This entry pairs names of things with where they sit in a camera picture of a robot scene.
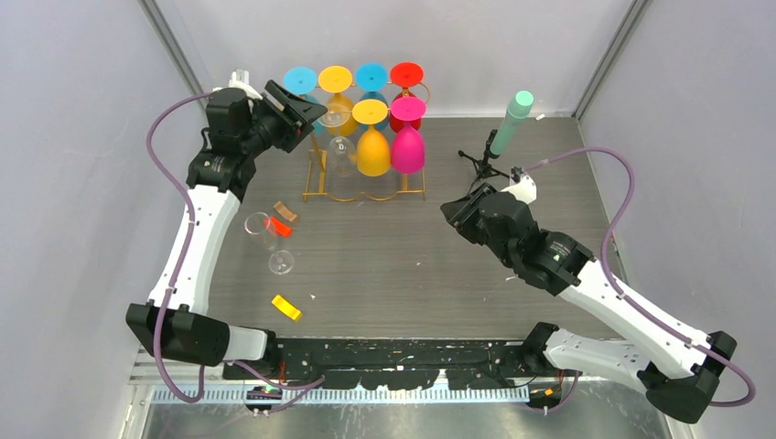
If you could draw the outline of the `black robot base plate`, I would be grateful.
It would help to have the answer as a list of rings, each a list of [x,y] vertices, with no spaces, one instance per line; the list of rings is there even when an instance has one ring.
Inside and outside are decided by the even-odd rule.
[[[572,377],[520,341],[503,339],[277,338],[263,359],[227,365],[226,380],[249,380],[256,372],[292,386],[323,381],[327,390],[426,390],[443,378],[449,389],[517,387],[532,378]]]

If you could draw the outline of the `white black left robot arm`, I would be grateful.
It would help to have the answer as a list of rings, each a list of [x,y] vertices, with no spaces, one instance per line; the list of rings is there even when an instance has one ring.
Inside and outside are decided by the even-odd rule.
[[[177,236],[156,286],[125,321],[157,365],[174,360],[203,367],[245,360],[256,377],[273,377],[281,356],[274,332],[232,326],[207,315],[213,272],[225,234],[255,172],[255,159],[275,147],[292,152],[327,107],[270,80],[264,92],[247,85],[204,95],[203,146],[179,182],[162,171],[184,200]]]

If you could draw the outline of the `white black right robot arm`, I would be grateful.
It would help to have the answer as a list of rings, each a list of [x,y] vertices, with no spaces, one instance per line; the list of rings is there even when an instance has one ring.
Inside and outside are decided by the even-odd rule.
[[[440,210],[460,236],[489,248],[519,279],[587,311],[626,341],[581,337],[540,322],[522,344],[525,368],[539,376],[551,369],[600,376],[643,394],[677,421],[697,423],[712,404],[722,361],[732,357],[736,340],[723,331],[696,330],[628,288],[616,292],[590,249],[538,226],[531,201],[483,184]]]

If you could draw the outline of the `clear wine glass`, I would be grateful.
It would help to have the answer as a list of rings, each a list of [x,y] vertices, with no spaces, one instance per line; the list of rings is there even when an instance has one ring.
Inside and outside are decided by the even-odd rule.
[[[350,135],[356,128],[351,107],[334,101],[325,105],[328,112],[318,119],[318,123],[331,134],[328,146],[329,171],[337,177],[350,177],[355,169],[355,145]]]
[[[285,275],[293,270],[294,256],[281,247],[281,234],[276,230],[270,215],[264,212],[251,213],[244,220],[243,228],[251,240],[268,254],[267,267],[271,273]]]

